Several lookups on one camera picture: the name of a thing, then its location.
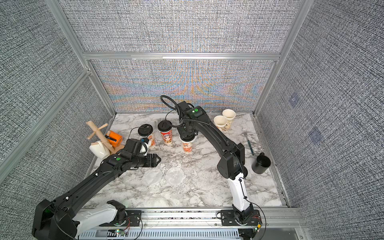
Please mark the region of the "black cup lid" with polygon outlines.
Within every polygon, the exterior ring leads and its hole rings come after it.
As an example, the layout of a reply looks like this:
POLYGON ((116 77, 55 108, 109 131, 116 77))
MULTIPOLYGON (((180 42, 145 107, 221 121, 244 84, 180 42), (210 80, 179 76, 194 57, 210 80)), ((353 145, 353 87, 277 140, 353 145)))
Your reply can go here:
POLYGON ((172 129, 172 123, 168 120, 162 120, 158 123, 158 130, 160 132, 169 132, 172 129))
POLYGON ((138 128, 138 134, 142 137, 150 136, 154 131, 154 128, 150 124, 143 124, 138 128))
POLYGON ((183 142, 186 142, 186 143, 190 143, 190 142, 193 142, 195 140, 196 136, 195 135, 189 135, 189 136, 186 136, 186 137, 182 137, 180 136, 180 139, 183 141, 183 142))

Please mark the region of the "yellow patterned paper cup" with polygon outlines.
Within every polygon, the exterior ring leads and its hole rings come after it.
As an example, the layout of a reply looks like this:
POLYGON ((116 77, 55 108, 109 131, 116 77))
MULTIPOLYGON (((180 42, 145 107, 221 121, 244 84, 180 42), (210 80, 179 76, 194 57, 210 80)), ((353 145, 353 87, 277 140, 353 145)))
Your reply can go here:
POLYGON ((156 145, 156 140, 155 140, 155 136, 154 136, 154 132, 148 136, 148 137, 142 137, 142 138, 147 138, 149 140, 149 149, 153 149, 156 145))

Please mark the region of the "red patterned paper cup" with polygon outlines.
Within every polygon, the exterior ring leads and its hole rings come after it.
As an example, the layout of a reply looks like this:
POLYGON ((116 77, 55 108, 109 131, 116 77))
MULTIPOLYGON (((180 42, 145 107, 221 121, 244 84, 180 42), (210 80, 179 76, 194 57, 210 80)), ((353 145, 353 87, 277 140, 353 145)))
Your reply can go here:
POLYGON ((171 145, 173 141, 172 129, 169 132, 160 132, 162 139, 166 145, 171 145))

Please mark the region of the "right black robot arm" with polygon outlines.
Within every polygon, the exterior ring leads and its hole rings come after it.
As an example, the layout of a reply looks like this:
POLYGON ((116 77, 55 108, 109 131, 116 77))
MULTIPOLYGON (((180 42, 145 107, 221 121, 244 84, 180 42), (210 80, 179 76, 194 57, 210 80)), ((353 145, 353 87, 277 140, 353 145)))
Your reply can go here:
POLYGON ((175 108, 179 115, 177 129, 181 140, 192 140, 200 133, 216 149, 220 156, 217 169, 228 180, 235 218, 240 224, 245 224, 254 211, 252 204, 246 200, 244 178, 248 170, 245 167, 245 147, 226 137, 200 106, 192 107, 183 101, 175 108))

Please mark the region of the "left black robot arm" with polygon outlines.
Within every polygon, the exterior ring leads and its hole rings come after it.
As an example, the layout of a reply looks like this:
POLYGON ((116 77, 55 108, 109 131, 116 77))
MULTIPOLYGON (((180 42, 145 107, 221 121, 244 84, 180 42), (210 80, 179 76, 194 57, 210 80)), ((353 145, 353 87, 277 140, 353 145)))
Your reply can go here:
POLYGON ((82 182, 52 201, 41 201, 36 209, 32 235, 38 240, 74 240, 80 226, 74 220, 79 210, 96 193, 123 173, 137 168, 155 168, 161 162, 157 154, 113 154, 82 182))

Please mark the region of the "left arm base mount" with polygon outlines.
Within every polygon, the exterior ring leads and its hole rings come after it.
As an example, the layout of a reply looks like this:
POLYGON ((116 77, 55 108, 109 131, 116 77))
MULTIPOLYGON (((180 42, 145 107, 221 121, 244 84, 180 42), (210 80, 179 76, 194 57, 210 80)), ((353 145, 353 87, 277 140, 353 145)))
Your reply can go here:
POLYGON ((118 213, 115 219, 110 223, 101 224, 100 227, 139 227, 141 224, 142 211, 130 210, 123 214, 118 213))

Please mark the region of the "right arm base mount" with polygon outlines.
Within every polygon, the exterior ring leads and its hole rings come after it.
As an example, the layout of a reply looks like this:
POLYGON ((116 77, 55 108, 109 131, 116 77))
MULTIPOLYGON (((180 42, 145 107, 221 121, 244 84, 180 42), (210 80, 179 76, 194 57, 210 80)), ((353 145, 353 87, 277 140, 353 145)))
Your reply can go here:
POLYGON ((239 227, 239 226, 253 226, 258 229, 263 225, 263 220, 258 210, 239 211, 234 210, 221 210, 219 219, 223 226, 239 227))

